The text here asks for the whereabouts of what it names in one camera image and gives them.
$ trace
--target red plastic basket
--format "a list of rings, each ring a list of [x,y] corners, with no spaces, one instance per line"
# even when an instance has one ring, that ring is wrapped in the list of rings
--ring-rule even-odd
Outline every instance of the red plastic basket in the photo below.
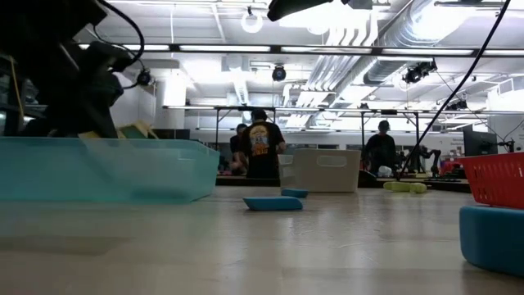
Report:
[[[465,157],[460,161],[475,201],[524,209],[524,153]]]

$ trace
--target teal plastic bin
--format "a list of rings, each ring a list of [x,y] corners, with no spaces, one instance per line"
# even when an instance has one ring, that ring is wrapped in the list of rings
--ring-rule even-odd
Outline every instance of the teal plastic bin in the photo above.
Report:
[[[0,200],[187,203],[219,153],[189,140],[0,138]]]

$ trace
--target person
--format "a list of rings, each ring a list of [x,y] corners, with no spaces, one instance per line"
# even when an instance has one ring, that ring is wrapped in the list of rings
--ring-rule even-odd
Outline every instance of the person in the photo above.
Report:
[[[381,121],[378,124],[378,134],[373,135],[364,148],[364,156],[371,162],[369,172],[375,175],[380,166],[387,166],[395,171],[395,140],[387,134],[389,130],[390,123],[386,120]]]
[[[240,158],[238,156],[238,152],[240,149],[240,138],[242,136],[242,133],[247,128],[246,124],[239,124],[237,125],[237,135],[232,136],[229,139],[229,147],[231,148],[231,153],[233,155],[233,161],[231,162],[231,173],[233,175],[242,175],[246,173],[246,168],[240,161]]]
[[[242,163],[247,167],[247,178],[277,179],[278,154],[286,150],[280,128],[266,122],[268,115],[256,109],[251,113],[253,124],[244,130],[240,142]]]

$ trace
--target yellow-green foam object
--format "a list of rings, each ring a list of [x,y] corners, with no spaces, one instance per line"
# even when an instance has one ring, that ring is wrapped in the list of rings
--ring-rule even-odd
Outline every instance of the yellow-green foam object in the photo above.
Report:
[[[427,186],[421,183],[386,182],[384,188],[392,192],[425,193]]]

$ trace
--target floor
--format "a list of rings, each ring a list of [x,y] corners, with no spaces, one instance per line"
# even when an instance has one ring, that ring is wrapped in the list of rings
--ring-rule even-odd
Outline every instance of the floor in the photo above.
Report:
[[[360,189],[303,211],[251,212],[225,188],[184,206],[5,203],[0,294],[523,294],[524,279],[469,265],[467,194]]]

